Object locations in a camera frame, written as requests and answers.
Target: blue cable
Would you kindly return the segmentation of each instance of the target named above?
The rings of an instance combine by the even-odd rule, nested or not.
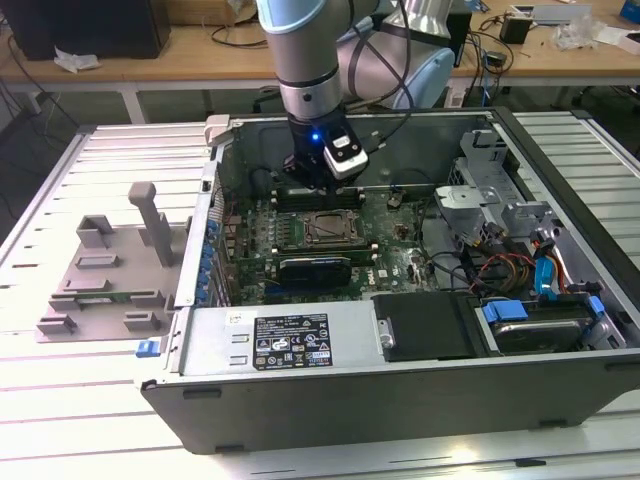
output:
[[[484,107],[487,103],[487,99],[489,98],[489,76],[487,75],[487,68],[489,64],[487,62],[487,52],[485,50],[482,51],[482,58],[484,63],[484,68],[482,69],[482,106]]]

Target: black computer tower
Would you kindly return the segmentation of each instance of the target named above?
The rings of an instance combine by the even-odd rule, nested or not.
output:
[[[171,27],[164,0],[0,0],[29,60],[48,60],[54,46],[76,55],[156,58]]]

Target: label sticker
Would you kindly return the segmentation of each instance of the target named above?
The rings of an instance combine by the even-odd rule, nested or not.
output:
[[[254,339],[253,367],[256,370],[333,365],[329,321],[325,313],[258,317],[254,324]]]
[[[227,320],[225,325],[234,327],[236,325],[251,325],[253,319],[256,318],[258,312],[256,310],[239,310],[227,312]]]

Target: blue connector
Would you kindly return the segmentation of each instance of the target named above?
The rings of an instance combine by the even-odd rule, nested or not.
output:
[[[218,222],[215,220],[207,220],[207,231],[211,234],[218,233]]]
[[[591,311],[593,312],[596,318],[600,318],[605,314],[604,305],[602,304],[602,301],[598,297],[595,297],[595,296],[589,297],[589,308],[591,308]]]
[[[196,301],[206,302],[207,301],[207,292],[202,288],[196,289]]]
[[[138,358],[151,358],[159,357],[160,342],[153,340],[143,340],[138,344],[138,350],[136,350],[136,357]]]
[[[213,257],[213,247],[211,245],[209,245],[208,243],[204,244],[204,247],[202,247],[202,256],[204,258],[211,258]]]
[[[549,300],[558,298],[556,292],[551,289],[554,268],[553,262],[547,257],[540,257],[536,260],[534,288],[538,295],[546,295]]]
[[[209,272],[211,271],[211,260],[208,258],[202,258],[200,259],[200,269],[204,270],[205,272]]]
[[[529,314],[520,300],[496,300],[482,307],[488,323],[526,320]]]

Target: white paper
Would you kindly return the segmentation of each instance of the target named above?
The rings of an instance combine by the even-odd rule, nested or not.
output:
[[[600,30],[595,39],[600,43],[618,45],[622,37],[626,37],[629,33],[635,33],[637,31],[638,30],[625,30],[624,28],[606,26],[602,30]]]
[[[73,55],[63,52],[57,47],[56,58],[54,58],[53,61],[56,65],[71,73],[78,73],[80,70],[90,70],[102,66],[100,62],[98,62],[98,57],[95,55]]]

